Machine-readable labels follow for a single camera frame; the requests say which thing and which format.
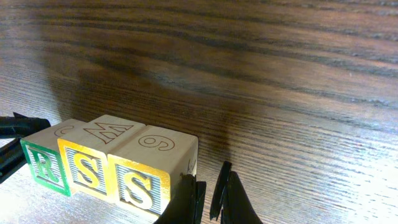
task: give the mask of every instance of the wood grain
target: wood grain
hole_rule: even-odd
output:
[[[198,136],[202,223],[226,159],[264,223],[397,223],[397,6],[2,1],[0,113]]]

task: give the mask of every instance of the wooden block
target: wooden block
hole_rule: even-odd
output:
[[[156,219],[180,174],[196,174],[197,155],[196,136],[146,126],[108,154],[115,202]]]
[[[36,182],[66,196],[75,191],[68,184],[57,139],[84,122],[69,119],[21,139],[21,146]]]
[[[141,123],[104,115],[58,139],[70,184],[79,191],[113,202],[106,155],[143,127]]]

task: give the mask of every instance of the dark wooden surface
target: dark wooden surface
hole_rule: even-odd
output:
[[[224,160],[264,223],[398,223],[398,2],[3,0],[0,91],[197,135],[202,223]]]

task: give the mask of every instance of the wooden table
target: wooden table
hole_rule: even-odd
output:
[[[398,223],[397,5],[3,0],[0,115],[111,114],[197,135],[202,223],[218,223],[224,160],[264,223]],[[45,189],[31,181],[35,208]],[[47,194],[59,222],[110,223],[120,209]]]

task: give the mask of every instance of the block face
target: block face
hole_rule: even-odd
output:
[[[148,211],[153,212],[155,214],[161,214],[161,204],[160,201],[161,195],[160,195],[160,178],[156,177],[151,174],[145,174],[143,172],[139,172],[137,170],[129,169],[127,167],[121,166],[121,165],[116,165],[116,178],[118,180],[118,192],[119,192],[119,198],[120,201],[124,203],[133,203],[132,200],[134,198],[137,198],[138,200],[142,200],[139,194],[133,192],[126,184],[125,179],[128,179],[130,176],[129,174],[135,173],[139,176],[141,176],[143,179],[146,181],[149,180],[150,183],[150,190],[147,190],[144,186],[144,183],[138,179],[134,179],[134,183],[140,187],[141,189],[145,190],[144,192],[147,192],[147,194],[151,197],[152,199],[152,206],[148,208]]]
[[[21,140],[21,146],[34,180],[61,194],[71,196],[60,154],[26,140]]]
[[[69,183],[79,191],[112,202],[105,154],[64,139],[58,144]]]
[[[108,162],[115,188],[114,201],[156,220],[170,202],[169,174],[111,154]]]
[[[94,163],[94,162],[89,162],[89,160],[81,160],[81,164],[83,166],[87,167],[89,170],[96,171],[95,176],[98,179],[98,184],[92,185],[92,186],[87,186],[87,187],[89,187],[93,190],[96,190],[97,192],[106,196],[105,173],[104,173],[104,169],[103,169],[103,161],[100,158],[81,153],[81,152],[73,150],[71,148],[67,148],[66,153],[67,153],[68,161],[70,161],[69,168],[72,173],[72,181],[74,183],[82,185],[82,186],[86,186],[86,182],[84,180],[90,180],[90,181],[92,181],[92,180],[84,172],[80,172],[80,174],[79,174],[79,170],[80,170],[78,168],[79,164],[76,164],[72,161],[74,161],[74,158],[77,154],[84,155],[89,160],[95,161],[95,163]],[[84,178],[84,180],[79,179],[79,175],[81,175]]]
[[[183,170],[187,170],[188,162],[194,159],[193,155],[197,155],[197,150],[198,138],[196,136],[146,126],[134,136],[134,139],[130,139],[109,153],[171,173],[182,163],[186,163]]]
[[[71,196],[57,139],[84,122],[69,119],[21,139],[21,146],[34,180],[50,189]]]
[[[63,165],[70,184],[76,189],[113,202],[106,154],[131,138],[145,125],[104,115],[58,140]]]
[[[180,174],[196,173],[197,150],[196,136],[146,126],[108,154],[109,170],[117,179],[113,181],[114,188],[117,189],[116,203],[126,208],[135,208],[140,213],[161,215],[170,201],[171,192],[179,181]],[[131,172],[139,175],[141,180],[131,180]],[[129,196],[126,187],[130,188],[128,182],[135,182],[139,186],[136,190],[144,191],[149,196],[150,203],[141,205],[132,202],[136,199],[143,203],[140,196],[134,194],[134,188],[129,191],[132,199],[126,200],[126,196]],[[150,184],[151,190],[146,188],[146,184]]]

